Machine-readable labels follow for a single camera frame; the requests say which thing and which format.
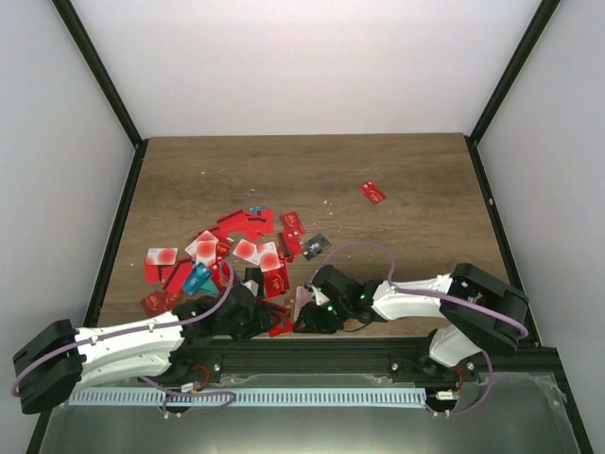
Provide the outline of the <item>brown leather card holder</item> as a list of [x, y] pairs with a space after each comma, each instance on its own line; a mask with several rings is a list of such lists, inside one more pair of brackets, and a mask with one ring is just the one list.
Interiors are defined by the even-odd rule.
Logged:
[[291, 332], [303, 307], [314, 301], [314, 293], [309, 286], [298, 286], [293, 296], [285, 301], [285, 315], [283, 328], [285, 332]]

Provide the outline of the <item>black VIP card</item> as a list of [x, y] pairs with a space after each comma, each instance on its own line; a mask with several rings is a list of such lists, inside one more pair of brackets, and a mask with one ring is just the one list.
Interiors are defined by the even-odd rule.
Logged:
[[322, 234], [316, 234], [302, 244], [302, 256], [311, 261], [331, 247], [330, 241]]

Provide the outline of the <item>red VIP card handled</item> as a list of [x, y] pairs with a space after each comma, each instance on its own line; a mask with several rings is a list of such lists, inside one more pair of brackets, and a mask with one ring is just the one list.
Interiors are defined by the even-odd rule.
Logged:
[[303, 223], [295, 211], [280, 215], [279, 220], [284, 230], [290, 232], [294, 236], [300, 236], [306, 233]]

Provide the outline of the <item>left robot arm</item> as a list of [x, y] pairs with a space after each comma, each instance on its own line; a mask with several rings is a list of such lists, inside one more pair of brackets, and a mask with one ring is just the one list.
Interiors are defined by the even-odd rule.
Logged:
[[13, 358], [10, 388], [24, 414], [51, 410], [73, 393], [138, 376], [184, 381], [193, 350], [216, 336], [245, 341], [281, 323], [285, 311], [236, 284], [134, 323], [76, 328], [68, 319], [48, 325]]

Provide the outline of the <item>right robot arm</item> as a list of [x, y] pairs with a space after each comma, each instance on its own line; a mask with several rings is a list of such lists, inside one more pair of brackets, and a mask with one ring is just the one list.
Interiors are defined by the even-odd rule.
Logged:
[[293, 330], [299, 334], [335, 334], [349, 320], [362, 325], [407, 318], [448, 321], [428, 335], [418, 359], [423, 375], [433, 381], [479, 353], [510, 356], [528, 335], [526, 294], [469, 263], [404, 283], [389, 278], [359, 283], [325, 265], [305, 290], [307, 297], [295, 300]]

